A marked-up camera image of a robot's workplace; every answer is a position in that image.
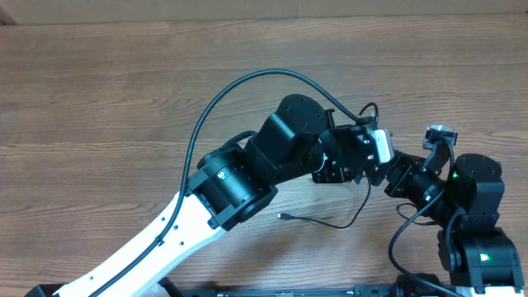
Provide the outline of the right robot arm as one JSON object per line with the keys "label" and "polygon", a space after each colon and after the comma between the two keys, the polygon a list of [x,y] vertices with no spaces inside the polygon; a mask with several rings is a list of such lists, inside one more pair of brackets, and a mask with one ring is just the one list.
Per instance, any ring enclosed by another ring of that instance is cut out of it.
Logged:
{"label": "right robot arm", "polygon": [[407,198],[417,216],[439,226],[438,255],[450,283],[401,265],[399,291],[406,295],[522,295],[521,261],[515,244],[497,226],[505,191],[502,166],[477,153],[454,156],[441,147],[429,158],[398,152],[384,172],[388,196]]}

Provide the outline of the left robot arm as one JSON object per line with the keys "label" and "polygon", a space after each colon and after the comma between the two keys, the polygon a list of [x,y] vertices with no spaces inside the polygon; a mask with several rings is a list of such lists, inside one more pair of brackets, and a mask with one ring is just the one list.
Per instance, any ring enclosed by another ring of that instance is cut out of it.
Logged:
{"label": "left robot arm", "polygon": [[317,183],[373,178],[393,154],[375,117],[338,126],[312,98],[289,95],[258,131],[206,154],[158,217],[97,268],[31,295],[165,296],[169,272],[266,208],[279,184],[304,175]]}

